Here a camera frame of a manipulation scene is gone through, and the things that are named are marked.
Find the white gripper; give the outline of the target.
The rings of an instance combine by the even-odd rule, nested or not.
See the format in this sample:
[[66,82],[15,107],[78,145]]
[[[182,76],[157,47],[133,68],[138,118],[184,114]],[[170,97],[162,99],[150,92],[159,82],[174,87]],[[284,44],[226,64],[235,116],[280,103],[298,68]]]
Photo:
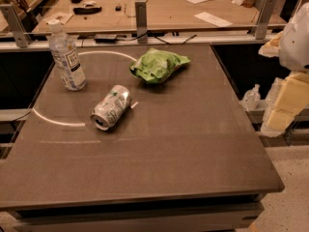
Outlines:
[[276,77],[267,94],[261,134],[276,137],[309,104],[309,3],[303,4],[283,32],[262,45],[258,53],[268,58],[279,56],[280,65],[293,71],[285,79]]

